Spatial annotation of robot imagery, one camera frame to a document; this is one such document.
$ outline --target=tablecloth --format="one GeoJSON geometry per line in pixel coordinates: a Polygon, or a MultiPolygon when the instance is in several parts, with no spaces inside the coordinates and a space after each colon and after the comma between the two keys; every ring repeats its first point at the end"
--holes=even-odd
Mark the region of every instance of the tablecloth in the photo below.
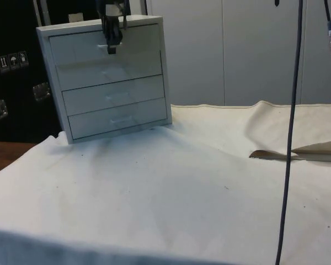
{"type": "MultiPolygon", "coordinates": [[[[67,145],[0,171],[0,265],[274,264],[290,108],[172,107],[173,124],[67,145]]],[[[297,108],[293,147],[331,141],[297,108]]],[[[331,264],[331,163],[292,164],[282,264],[331,264]]]]}

